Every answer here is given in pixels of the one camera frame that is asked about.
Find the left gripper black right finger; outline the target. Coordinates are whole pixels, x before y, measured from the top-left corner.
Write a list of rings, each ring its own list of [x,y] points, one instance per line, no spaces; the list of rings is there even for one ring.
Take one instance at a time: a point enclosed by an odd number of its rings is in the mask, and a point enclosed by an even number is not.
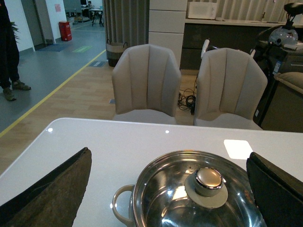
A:
[[[255,204],[268,227],[303,225],[303,183],[256,152],[246,161]]]

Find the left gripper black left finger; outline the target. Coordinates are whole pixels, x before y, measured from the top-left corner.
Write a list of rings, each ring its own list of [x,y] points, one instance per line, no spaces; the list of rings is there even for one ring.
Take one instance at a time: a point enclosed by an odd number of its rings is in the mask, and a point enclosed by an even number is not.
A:
[[[92,153],[84,147],[0,207],[2,227],[71,227],[89,181]]]

